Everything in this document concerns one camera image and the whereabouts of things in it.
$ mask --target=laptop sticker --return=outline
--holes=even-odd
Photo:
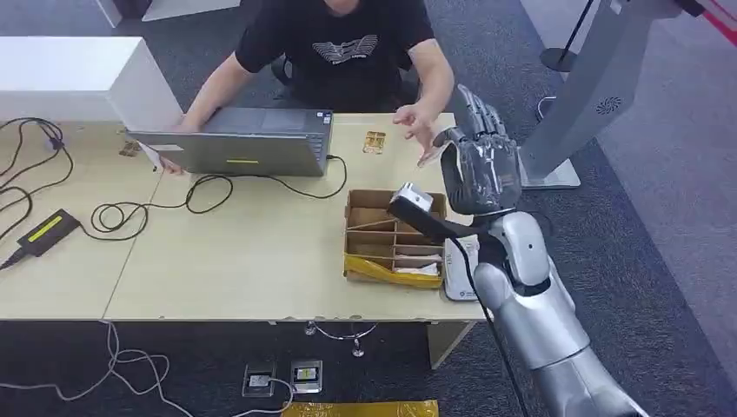
[[[155,150],[156,152],[175,152],[184,150],[179,145],[149,145],[149,148]]]

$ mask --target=man's hand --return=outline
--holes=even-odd
[[[188,122],[187,117],[185,116],[184,120],[174,128],[174,131],[177,133],[196,133],[200,131],[200,127],[192,124],[191,122]],[[164,172],[175,175],[184,174],[184,169],[182,169],[182,167],[164,158],[163,156],[159,156],[159,162],[161,162]]]
[[[397,110],[394,116],[394,124],[403,124],[409,126],[405,139],[416,139],[422,145],[422,158],[425,159],[433,148],[433,140],[435,139],[435,119],[438,115],[426,110],[420,103],[404,106]]]

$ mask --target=laptop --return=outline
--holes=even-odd
[[[331,110],[218,110],[198,133],[128,135],[193,174],[323,176]]]

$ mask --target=robotic arm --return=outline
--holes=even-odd
[[[479,264],[469,280],[532,372],[551,416],[647,416],[590,347],[537,221],[515,211],[521,196],[515,141],[494,108],[459,90],[474,134],[448,129],[435,146],[445,147],[441,165],[451,208],[473,215],[472,224],[435,219],[425,209],[432,197],[412,184],[396,193],[389,212],[439,242],[478,235]]]

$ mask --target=man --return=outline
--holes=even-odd
[[[203,85],[179,129],[198,131],[281,55],[294,67],[290,99],[296,107],[339,112],[394,111],[399,64],[408,55],[422,83],[420,99],[399,108],[394,123],[409,126],[407,139],[416,138],[426,151],[455,84],[422,0],[264,0],[238,49]],[[171,162],[164,165],[180,171]]]

